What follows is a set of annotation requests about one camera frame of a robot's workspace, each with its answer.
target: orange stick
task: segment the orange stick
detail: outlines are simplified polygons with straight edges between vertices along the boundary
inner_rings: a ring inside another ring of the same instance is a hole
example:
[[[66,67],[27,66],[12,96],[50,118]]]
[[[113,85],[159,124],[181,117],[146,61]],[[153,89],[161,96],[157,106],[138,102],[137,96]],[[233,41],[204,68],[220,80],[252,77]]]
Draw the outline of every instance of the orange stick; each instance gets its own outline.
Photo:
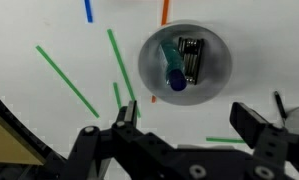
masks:
[[[169,0],[164,0],[164,3],[163,3],[163,11],[162,11],[161,26],[167,24],[167,20],[168,20],[168,10],[169,10]]]
[[[156,100],[157,100],[156,96],[152,96],[152,97],[151,97],[151,102],[152,102],[152,103],[156,103]]]

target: white table surface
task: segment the white table surface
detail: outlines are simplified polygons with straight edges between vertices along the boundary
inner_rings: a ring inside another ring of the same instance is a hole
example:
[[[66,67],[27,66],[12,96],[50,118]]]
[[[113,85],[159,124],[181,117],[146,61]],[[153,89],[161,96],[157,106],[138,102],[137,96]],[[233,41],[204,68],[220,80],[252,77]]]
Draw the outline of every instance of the white table surface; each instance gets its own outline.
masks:
[[[287,109],[299,106],[299,0],[173,0],[169,21],[192,19],[229,47],[230,82],[213,100],[196,106],[151,103],[137,56],[161,22],[162,1],[92,0],[88,24],[83,0],[0,0],[0,98],[39,138],[67,157],[81,128],[109,128],[130,97],[106,30],[112,28],[142,118],[138,128],[170,144],[206,145],[206,136],[239,137],[229,124],[234,101],[271,122],[279,121],[272,92]],[[95,117],[36,51],[40,45],[99,112]],[[121,169],[110,167],[109,179]]]

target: blue stick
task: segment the blue stick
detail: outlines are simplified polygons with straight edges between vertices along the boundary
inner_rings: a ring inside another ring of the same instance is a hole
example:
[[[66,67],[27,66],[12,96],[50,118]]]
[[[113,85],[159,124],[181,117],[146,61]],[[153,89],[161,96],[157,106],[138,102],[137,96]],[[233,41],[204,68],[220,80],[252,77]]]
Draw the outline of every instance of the blue stick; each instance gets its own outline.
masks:
[[[85,6],[86,6],[86,13],[87,13],[88,23],[92,23],[93,22],[93,18],[92,18],[92,11],[91,11],[90,0],[85,0]]]

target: screw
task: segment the screw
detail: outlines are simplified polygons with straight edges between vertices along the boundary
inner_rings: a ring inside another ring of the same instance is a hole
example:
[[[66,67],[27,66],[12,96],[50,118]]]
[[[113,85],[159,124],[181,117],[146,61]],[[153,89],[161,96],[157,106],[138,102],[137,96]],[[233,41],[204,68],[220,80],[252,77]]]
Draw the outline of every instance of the screw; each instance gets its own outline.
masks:
[[[207,171],[204,167],[200,166],[200,165],[192,165],[189,168],[189,172],[192,176],[193,179],[202,179],[204,177],[207,176]]]
[[[85,128],[85,132],[86,132],[86,133],[92,133],[94,130],[95,130],[95,128],[92,127],[92,126],[89,126],[89,127],[86,127],[86,128]]]
[[[257,166],[255,168],[255,173],[257,176],[264,180],[272,180],[275,178],[275,174],[269,168],[266,168],[264,166]]]
[[[123,121],[119,121],[119,122],[117,122],[117,126],[118,127],[122,127],[122,126],[124,126],[125,125],[125,122],[123,122]]]

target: green line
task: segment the green line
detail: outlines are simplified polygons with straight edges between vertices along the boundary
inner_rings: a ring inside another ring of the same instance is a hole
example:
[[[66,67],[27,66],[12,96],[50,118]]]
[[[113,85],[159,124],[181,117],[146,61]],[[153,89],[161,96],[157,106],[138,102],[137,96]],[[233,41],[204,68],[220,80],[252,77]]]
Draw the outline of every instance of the green line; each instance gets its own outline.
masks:
[[[223,143],[245,143],[242,139],[228,139],[228,138],[216,138],[216,137],[206,137],[206,141],[210,142],[223,142]]]
[[[109,39],[111,41],[113,50],[115,51],[115,54],[116,54],[116,57],[117,57],[117,60],[118,60],[118,64],[120,66],[123,78],[125,79],[125,82],[126,82],[129,94],[130,94],[130,98],[131,98],[131,100],[135,101],[136,98],[135,98],[135,95],[133,94],[133,90],[131,88],[131,84],[130,84],[130,81],[129,81],[129,78],[128,78],[128,75],[127,75],[127,71],[126,71],[126,68],[125,68],[125,66],[124,66],[124,64],[122,62],[122,58],[121,58],[121,55],[120,55],[120,52],[119,52],[119,49],[118,49],[115,37],[114,37],[111,29],[108,29],[107,32],[108,32]],[[137,114],[138,114],[138,117],[140,118],[141,115],[140,115],[139,108],[137,108]]]
[[[118,84],[116,82],[113,83],[113,89],[115,90],[115,95],[116,95],[118,109],[120,109],[121,108],[121,101],[120,101]]]
[[[76,95],[80,98],[80,100],[87,106],[87,108],[91,111],[96,118],[99,118],[99,114],[94,110],[91,104],[86,100],[86,98],[79,92],[79,90],[70,82],[70,80],[66,77],[66,75],[59,69],[59,67],[52,61],[52,59],[48,56],[48,54],[40,47],[37,46],[36,49],[40,52],[40,54],[48,61],[48,63],[53,67],[54,70],[62,77],[62,79],[68,84],[68,86],[76,93]]]

